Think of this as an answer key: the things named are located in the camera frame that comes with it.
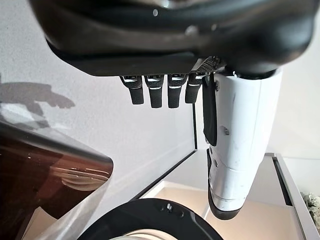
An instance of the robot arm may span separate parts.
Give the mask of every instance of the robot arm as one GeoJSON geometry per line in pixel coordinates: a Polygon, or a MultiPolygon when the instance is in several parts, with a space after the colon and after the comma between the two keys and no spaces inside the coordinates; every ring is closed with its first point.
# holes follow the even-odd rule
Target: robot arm
{"type": "Polygon", "coordinates": [[[209,205],[219,219],[233,218],[249,193],[268,145],[281,78],[277,70],[265,79],[216,74],[215,82],[209,82],[208,89],[215,86],[217,113],[216,143],[204,131],[210,139],[209,205]]]}
{"type": "Polygon", "coordinates": [[[220,219],[243,206],[271,132],[279,68],[308,47],[319,0],[29,0],[51,50],[93,76],[122,76],[133,104],[194,103],[202,85],[208,196],[220,219]]]}

